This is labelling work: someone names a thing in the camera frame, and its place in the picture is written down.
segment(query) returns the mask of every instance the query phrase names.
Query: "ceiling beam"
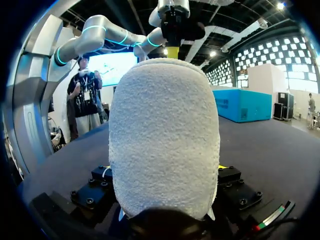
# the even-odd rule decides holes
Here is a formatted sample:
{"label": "ceiling beam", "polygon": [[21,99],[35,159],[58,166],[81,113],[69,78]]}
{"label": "ceiling beam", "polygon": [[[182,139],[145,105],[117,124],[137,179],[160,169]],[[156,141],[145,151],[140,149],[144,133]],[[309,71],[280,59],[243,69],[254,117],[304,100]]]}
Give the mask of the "ceiling beam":
{"label": "ceiling beam", "polygon": [[120,6],[117,4],[118,0],[104,0],[105,4],[109,7],[111,12],[118,18],[120,24],[124,29],[127,29],[130,32],[134,32],[132,25],[129,21],[124,17],[123,11]]}
{"label": "ceiling beam", "polygon": [[139,27],[140,27],[140,30],[141,30],[142,34],[143,34],[143,35],[146,35],[146,32],[145,32],[145,30],[144,30],[144,27],[142,26],[141,20],[140,20],[140,18],[139,18],[139,15],[138,15],[138,13],[137,13],[137,10],[136,10],[136,8],[135,8],[134,3],[132,2],[132,0],[128,0],[128,3],[129,3],[129,5],[130,5],[130,7],[131,7],[131,10],[132,10],[132,12],[133,12],[133,14],[134,14],[134,16],[135,16],[136,21],[138,22],[138,25],[139,25]]}

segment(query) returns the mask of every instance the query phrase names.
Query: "white textured object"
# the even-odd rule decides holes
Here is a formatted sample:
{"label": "white textured object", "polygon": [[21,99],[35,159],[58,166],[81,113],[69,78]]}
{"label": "white textured object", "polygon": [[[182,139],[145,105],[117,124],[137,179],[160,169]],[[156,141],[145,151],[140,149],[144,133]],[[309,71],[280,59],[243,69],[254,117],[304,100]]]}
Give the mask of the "white textured object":
{"label": "white textured object", "polygon": [[109,161],[116,198],[129,217],[148,208],[201,219],[217,190],[220,135],[208,79],[170,58],[143,61],[114,93]]}

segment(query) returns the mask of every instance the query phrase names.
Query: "cyan box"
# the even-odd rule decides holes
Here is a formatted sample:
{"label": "cyan box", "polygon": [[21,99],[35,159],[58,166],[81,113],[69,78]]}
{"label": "cyan box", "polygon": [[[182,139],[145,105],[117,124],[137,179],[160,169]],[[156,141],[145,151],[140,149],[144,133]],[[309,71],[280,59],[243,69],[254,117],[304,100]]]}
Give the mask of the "cyan box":
{"label": "cyan box", "polygon": [[241,89],[214,90],[218,114],[236,123],[271,119],[270,94]]}

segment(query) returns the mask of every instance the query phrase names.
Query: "man in black shirt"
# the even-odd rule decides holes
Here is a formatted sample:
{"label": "man in black shirt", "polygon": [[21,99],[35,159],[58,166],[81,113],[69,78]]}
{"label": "man in black shirt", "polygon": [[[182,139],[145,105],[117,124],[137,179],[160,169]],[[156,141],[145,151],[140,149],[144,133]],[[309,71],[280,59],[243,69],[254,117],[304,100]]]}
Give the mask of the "man in black shirt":
{"label": "man in black shirt", "polygon": [[74,102],[76,128],[79,136],[100,125],[97,90],[102,88],[102,81],[87,69],[88,62],[89,56],[84,55],[79,58],[79,71],[71,79],[67,89],[69,98]]}

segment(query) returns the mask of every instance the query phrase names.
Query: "white cable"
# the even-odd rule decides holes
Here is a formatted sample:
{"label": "white cable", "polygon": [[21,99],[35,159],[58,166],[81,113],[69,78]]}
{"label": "white cable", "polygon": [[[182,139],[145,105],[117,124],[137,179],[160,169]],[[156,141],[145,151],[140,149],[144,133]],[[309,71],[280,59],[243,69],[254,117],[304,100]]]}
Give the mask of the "white cable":
{"label": "white cable", "polygon": [[145,59],[146,59],[146,60],[149,60],[148,55],[147,55],[146,52],[142,49],[142,47],[141,47],[140,45],[137,45],[137,46],[138,46],[138,47],[141,49],[141,51],[143,52]]}
{"label": "white cable", "polygon": [[110,51],[110,52],[120,52],[120,51],[125,50],[125,49],[127,49],[127,48],[129,48],[129,46],[125,46],[125,47],[123,47],[123,48],[121,48],[121,49],[101,48],[101,49],[99,49],[99,50],[100,50],[100,51]]}

